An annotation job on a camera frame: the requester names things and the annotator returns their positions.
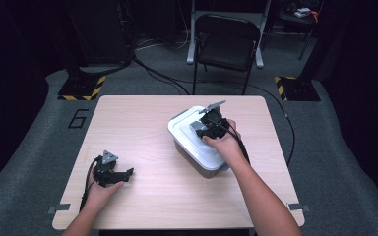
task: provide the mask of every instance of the left hand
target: left hand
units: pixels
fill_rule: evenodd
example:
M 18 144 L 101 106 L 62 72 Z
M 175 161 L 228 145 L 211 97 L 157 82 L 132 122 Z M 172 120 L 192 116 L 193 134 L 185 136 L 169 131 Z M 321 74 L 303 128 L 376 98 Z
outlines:
M 88 199 L 84 208 L 90 208 L 96 212 L 100 212 L 108 203 L 113 194 L 116 193 L 123 185 L 124 182 L 118 182 L 112 186 L 103 188 L 94 179 L 94 169 L 92 169 L 91 175 L 88 180 L 88 186 L 91 186 L 88 190 Z

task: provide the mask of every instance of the gray carpet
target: gray carpet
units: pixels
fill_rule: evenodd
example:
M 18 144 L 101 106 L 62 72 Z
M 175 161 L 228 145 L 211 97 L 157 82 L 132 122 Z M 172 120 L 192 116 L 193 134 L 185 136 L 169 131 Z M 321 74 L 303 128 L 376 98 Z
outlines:
M 297 58 L 302 41 L 292 36 L 274 35 L 263 52 L 264 69 L 253 68 L 250 84 L 264 89 L 280 100 L 274 76 L 298 76 L 312 48 L 302 61 Z M 193 66 L 186 64 L 187 45 L 182 49 L 153 46 L 137 50 L 147 66 L 181 83 L 191 91 Z M 105 68 L 90 68 L 99 71 Z M 199 68 L 199 79 L 218 80 L 240 74 Z M 64 101 L 57 99 L 67 73 L 47 77 L 50 91 L 34 124 L 7 166 L 0 174 L 0 235 L 59 235 L 52 228 L 56 206 L 68 181 L 97 100 Z M 314 87 L 320 102 L 281 101 L 296 134 L 290 173 L 300 201 L 311 207 L 305 213 L 304 235 L 378 235 L 378 192 L 359 168 L 341 137 L 335 110 L 320 82 Z M 249 87 L 247 95 L 264 96 L 288 158 L 292 133 L 278 103 L 260 89 Z M 199 83 L 197 94 L 241 94 L 240 84 Z M 136 63 L 106 77 L 97 99 L 106 94 L 176 95 L 184 92 L 150 77 Z M 68 129 L 77 109 L 86 116 L 82 129 Z

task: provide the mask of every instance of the container lid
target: container lid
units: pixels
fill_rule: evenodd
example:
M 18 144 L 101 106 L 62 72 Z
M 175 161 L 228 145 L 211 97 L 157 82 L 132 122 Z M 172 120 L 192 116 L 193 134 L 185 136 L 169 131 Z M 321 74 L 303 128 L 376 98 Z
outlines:
M 205 107 L 194 106 L 168 122 L 168 131 L 186 152 L 206 170 L 226 170 L 227 165 L 217 151 L 205 144 L 191 128 L 205 114 L 199 114 Z

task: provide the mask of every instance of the hand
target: hand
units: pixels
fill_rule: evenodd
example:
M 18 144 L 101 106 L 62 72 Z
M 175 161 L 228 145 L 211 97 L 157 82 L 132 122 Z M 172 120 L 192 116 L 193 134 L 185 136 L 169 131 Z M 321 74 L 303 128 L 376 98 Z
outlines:
M 241 135 L 236 131 L 235 121 L 229 119 L 226 119 L 226 121 L 229 123 L 229 131 L 236 134 L 238 138 L 241 139 Z M 239 159 L 245 159 L 238 141 L 229 133 L 226 133 L 219 140 L 214 140 L 207 136 L 202 137 L 202 139 L 207 145 L 215 148 L 220 157 L 222 157 L 229 166 Z
M 88 186 L 90 186 L 90 188 L 84 208 L 90 208 L 91 210 L 100 212 L 108 203 L 111 196 L 124 185 L 124 182 L 118 182 L 112 186 L 103 188 L 94 179 L 94 175 L 92 174 L 94 173 L 94 169 L 95 168 L 92 169 L 89 177 Z

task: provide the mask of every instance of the chair backrest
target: chair backrest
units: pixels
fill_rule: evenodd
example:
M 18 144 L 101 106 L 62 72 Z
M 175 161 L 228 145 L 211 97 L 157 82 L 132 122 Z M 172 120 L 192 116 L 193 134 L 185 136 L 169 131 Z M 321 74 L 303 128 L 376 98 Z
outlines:
M 260 30 L 253 23 L 230 17 L 207 14 L 199 17 L 195 22 L 195 32 L 214 35 L 239 37 L 259 41 Z

